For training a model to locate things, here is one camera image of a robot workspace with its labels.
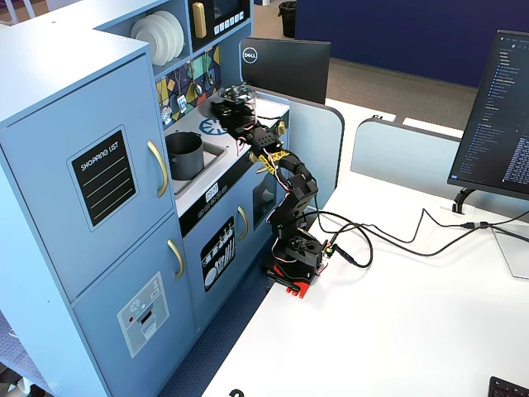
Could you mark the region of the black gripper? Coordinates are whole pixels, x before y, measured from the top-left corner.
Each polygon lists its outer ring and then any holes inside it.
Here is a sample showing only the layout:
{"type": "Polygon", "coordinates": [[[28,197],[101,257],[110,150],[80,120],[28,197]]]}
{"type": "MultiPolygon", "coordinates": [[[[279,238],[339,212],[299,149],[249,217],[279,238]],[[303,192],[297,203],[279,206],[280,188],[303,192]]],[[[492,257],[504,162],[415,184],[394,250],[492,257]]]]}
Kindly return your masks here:
{"type": "Polygon", "coordinates": [[[230,135],[245,135],[257,123],[255,111],[252,108],[239,108],[238,103],[222,102],[222,125],[230,135]]]}

